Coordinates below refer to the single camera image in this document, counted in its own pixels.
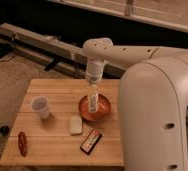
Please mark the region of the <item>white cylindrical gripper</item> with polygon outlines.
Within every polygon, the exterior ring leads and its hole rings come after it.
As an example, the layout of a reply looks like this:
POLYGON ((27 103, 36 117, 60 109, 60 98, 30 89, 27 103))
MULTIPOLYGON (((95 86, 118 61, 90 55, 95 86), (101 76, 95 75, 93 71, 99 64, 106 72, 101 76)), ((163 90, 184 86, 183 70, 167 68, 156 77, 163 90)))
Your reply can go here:
POLYGON ((98 84, 103 75, 104 63, 100 60, 89 59, 86 66, 86 79, 91 84, 98 84))

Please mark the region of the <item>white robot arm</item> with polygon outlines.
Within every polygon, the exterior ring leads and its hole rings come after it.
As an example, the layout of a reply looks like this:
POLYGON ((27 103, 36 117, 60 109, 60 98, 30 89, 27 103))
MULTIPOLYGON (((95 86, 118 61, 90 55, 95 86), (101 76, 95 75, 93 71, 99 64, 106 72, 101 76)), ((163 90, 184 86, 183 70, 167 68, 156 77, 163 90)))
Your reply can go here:
POLYGON ((188 171, 188 49, 98 38, 87 40, 83 53, 91 83, 101 80, 105 61, 126 69, 118 93, 125 171, 188 171))

